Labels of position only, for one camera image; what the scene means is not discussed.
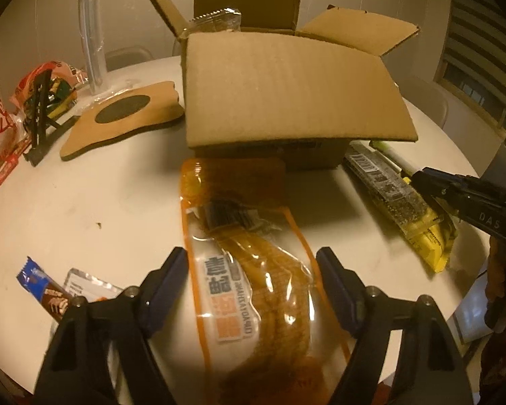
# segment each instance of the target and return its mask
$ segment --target blue and brown candy wrapper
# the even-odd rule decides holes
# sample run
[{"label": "blue and brown candy wrapper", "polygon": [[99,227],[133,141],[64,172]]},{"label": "blue and brown candy wrapper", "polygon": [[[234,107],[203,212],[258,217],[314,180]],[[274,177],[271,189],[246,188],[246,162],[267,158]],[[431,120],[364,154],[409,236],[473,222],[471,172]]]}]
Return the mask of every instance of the blue and brown candy wrapper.
[{"label": "blue and brown candy wrapper", "polygon": [[50,313],[52,318],[60,321],[69,306],[71,296],[65,292],[52,278],[28,258],[17,280],[23,288]]}]

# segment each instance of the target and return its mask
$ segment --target orange plastic package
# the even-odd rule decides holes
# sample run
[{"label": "orange plastic package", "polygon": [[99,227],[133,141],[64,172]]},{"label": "orange plastic package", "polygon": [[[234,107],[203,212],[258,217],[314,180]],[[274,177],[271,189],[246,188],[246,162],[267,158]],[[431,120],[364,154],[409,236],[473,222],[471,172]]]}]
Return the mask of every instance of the orange plastic package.
[{"label": "orange plastic package", "polygon": [[208,403],[325,405],[348,359],[277,159],[192,159],[182,223]]}]

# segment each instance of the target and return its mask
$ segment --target wooden coaster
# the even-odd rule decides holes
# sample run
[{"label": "wooden coaster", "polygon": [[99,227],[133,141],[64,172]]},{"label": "wooden coaster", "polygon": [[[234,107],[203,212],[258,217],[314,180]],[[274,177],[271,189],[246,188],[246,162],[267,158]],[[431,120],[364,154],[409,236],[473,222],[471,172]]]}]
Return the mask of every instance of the wooden coaster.
[{"label": "wooden coaster", "polygon": [[60,150],[63,161],[132,135],[171,126],[182,117],[174,82],[136,88],[84,111]]}]

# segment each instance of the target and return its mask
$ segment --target screw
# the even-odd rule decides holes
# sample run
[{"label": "screw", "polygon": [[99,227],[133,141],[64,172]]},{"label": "screw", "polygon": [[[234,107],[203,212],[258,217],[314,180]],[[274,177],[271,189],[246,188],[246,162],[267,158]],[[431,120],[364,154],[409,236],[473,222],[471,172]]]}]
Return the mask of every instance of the screw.
[{"label": "screw", "polygon": [[126,297],[129,297],[129,298],[134,298],[134,297],[137,297],[138,294],[139,294],[139,288],[137,286],[130,286],[126,289],[123,290],[123,294],[126,296]]},{"label": "screw", "polygon": [[83,304],[86,303],[88,303],[88,300],[86,300],[86,298],[83,297],[82,295],[73,297],[70,302],[71,306],[75,306],[76,308],[80,308]]},{"label": "screw", "polygon": [[381,290],[376,286],[368,286],[365,288],[365,292],[367,292],[369,297],[378,297],[381,294]]},{"label": "screw", "polygon": [[426,306],[434,306],[435,305],[435,300],[433,300],[433,297],[430,295],[426,295],[426,294],[421,295],[418,297],[418,300],[421,301]]}]

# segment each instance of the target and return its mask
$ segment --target white table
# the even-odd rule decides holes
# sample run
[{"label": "white table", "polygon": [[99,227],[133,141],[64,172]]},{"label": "white table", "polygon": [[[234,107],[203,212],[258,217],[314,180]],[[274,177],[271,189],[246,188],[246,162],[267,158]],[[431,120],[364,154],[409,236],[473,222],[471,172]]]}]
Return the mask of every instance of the white table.
[{"label": "white table", "polygon": [[[135,87],[174,80],[183,102],[178,57],[120,69],[111,77],[129,79]],[[81,99],[76,109],[86,101]],[[444,132],[407,105],[420,140],[397,143],[400,154],[418,168],[475,175]],[[193,155],[186,147],[184,123],[69,162],[58,154],[64,141],[62,137],[36,168],[21,161],[0,188],[0,368],[29,391],[49,344],[52,320],[15,279],[27,255],[58,282],[76,267],[127,287],[139,284],[174,246],[183,245],[179,168]],[[431,294],[446,318],[487,255],[488,236],[462,223],[449,269],[432,275],[341,168],[290,173],[287,195],[313,251],[331,246],[366,285],[379,286],[392,297],[415,300]],[[178,403],[198,403],[202,397],[204,365],[191,291],[188,281],[165,339],[158,343],[166,360],[163,373]],[[399,340],[397,334],[391,340],[383,377],[395,369]]]}]

